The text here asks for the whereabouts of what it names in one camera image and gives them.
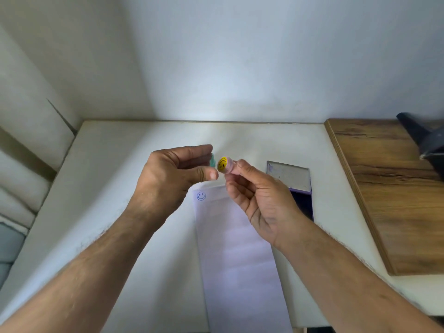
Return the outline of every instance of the blue smiley face stamp print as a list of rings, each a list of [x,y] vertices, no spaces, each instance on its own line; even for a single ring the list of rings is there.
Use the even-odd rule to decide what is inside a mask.
[[[197,200],[199,201],[203,201],[205,200],[205,198],[207,197],[207,195],[201,190],[197,193]]]

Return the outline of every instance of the white table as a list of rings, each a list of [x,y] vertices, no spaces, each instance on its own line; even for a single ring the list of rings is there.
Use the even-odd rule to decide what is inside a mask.
[[[203,143],[215,157],[243,157],[262,170],[267,160],[310,168],[315,222],[426,313],[444,314],[443,276],[387,275],[323,125],[91,121],[0,292],[0,322],[114,222],[151,151]],[[286,259],[275,257],[293,327],[327,325]],[[142,252],[104,331],[208,332],[190,194]]]

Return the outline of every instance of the white paper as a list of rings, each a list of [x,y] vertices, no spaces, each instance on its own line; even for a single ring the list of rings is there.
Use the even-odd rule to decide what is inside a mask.
[[[291,333],[271,246],[225,186],[194,191],[197,243],[211,333]]]

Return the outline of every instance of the skin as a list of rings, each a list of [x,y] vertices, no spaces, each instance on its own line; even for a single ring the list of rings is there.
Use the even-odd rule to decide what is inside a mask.
[[[215,180],[211,145],[153,152],[127,208],[99,239],[14,313],[0,333],[99,332],[153,233],[197,182]],[[337,332],[443,332],[307,219],[291,193],[245,160],[225,175],[229,196],[289,260]]]

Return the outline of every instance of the black stand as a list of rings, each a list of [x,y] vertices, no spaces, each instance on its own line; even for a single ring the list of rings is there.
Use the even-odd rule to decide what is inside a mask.
[[[444,125],[433,130],[409,113],[402,112],[396,117],[419,146],[419,157],[427,159],[444,181]]]

